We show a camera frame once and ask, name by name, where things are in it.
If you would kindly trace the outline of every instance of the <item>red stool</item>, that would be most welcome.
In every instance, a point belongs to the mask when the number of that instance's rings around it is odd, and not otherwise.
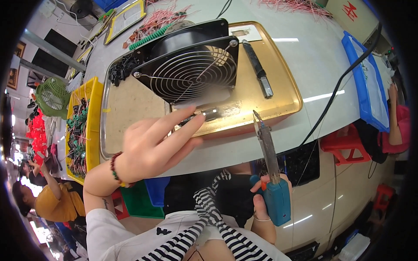
[[[115,200],[117,200],[117,199],[121,199],[122,200],[122,212],[120,212],[119,210],[117,210],[115,208],[115,213],[116,213],[117,219],[118,220],[121,220],[121,219],[124,219],[124,218],[129,217],[128,210],[126,209],[126,206],[125,206],[125,201],[123,200],[122,193],[121,193],[121,191],[120,191],[119,188],[117,190],[115,190],[114,193],[112,193],[113,205],[115,205],[115,207],[116,207]]]
[[[325,152],[331,152],[334,154],[338,160],[338,162],[335,163],[337,166],[341,164],[366,162],[371,160],[369,154],[363,147],[359,133],[357,132],[354,124],[349,125],[347,136],[337,137],[337,134],[338,131],[333,132],[321,140],[321,149]],[[354,151],[356,149],[361,152],[362,157],[353,158]],[[344,158],[340,150],[351,150],[348,158]]]
[[[381,211],[385,212],[387,206],[389,205],[389,201],[392,198],[393,194],[395,193],[395,189],[389,187],[385,184],[380,184],[377,187],[376,191],[376,198],[375,203],[373,204],[373,209],[380,209]]]

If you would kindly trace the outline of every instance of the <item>gold tray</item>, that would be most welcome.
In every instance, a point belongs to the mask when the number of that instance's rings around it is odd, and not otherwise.
[[[227,111],[228,116],[205,122],[194,137],[205,135],[205,139],[213,139],[254,131],[252,110],[257,111],[263,120],[268,120],[267,123],[271,126],[302,109],[303,102],[295,79],[267,31],[255,21],[232,23],[229,26],[242,25],[254,25],[262,37],[262,40],[250,43],[266,71],[273,97],[264,98],[247,52],[240,44],[237,80],[231,96],[226,101],[205,104],[196,110],[200,113],[218,107],[221,113]]]

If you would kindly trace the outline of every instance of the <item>left hand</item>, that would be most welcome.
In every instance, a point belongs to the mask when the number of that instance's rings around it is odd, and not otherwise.
[[[398,87],[396,86],[396,84],[394,83],[390,84],[388,93],[389,93],[390,102],[396,104],[398,100]]]
[[[290,183],[288,177],[285,174],[280,174],[280,178],[286,180],[286,182],[289,185],[290,195],[292,195],[292,183]],[[261,188],[261,182],[269,183],[270,182],[269,176],[268,175],[261,176],[260,180],[250,189],[250,191],[253,193],[257,192],[257,190]],[[254,203],[254,211],[255,211],[255,215],[257,216],[257,218],[260,220],[269,219],[270,216],[268,215],[267,207],[265,205],[263,196],[260,194],[256,194],[252,198],[252,201]]]

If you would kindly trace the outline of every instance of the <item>yellow bin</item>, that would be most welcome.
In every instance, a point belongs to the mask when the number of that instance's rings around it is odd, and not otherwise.
[[[79,100],[85,98],[90,99],[89,110],[87,113],[86,122],[86,165],[87,171],[100,164],[99,149],[100,149],[100,109],[102,107],[102,93],[103,84],[99,82],[97,77],[91,78],[86,84],[83,84],[77,90],[73,91],[68,104],[67,119],[70,119],[73,114],[73,106],[79,105]],[[65,154],[68,155],[70,148],[68,147],[68,140],[70,134],[65,136]],[[66,166],[70,159],[65,158]],[[84,185],[84,179],[76,177],[67,168],[67,175],[75,181]]]

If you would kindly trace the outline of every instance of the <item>woman in pink shirt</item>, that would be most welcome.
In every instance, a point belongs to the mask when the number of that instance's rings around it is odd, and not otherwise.
[[[409,148],[409,108],[397,104],[398,88],[395,84],[390,85],[389,99],[389,133],[379,132],[362,119],[354,122],[364,149],[377,163],[385,162],[388,154],[402,153]]]

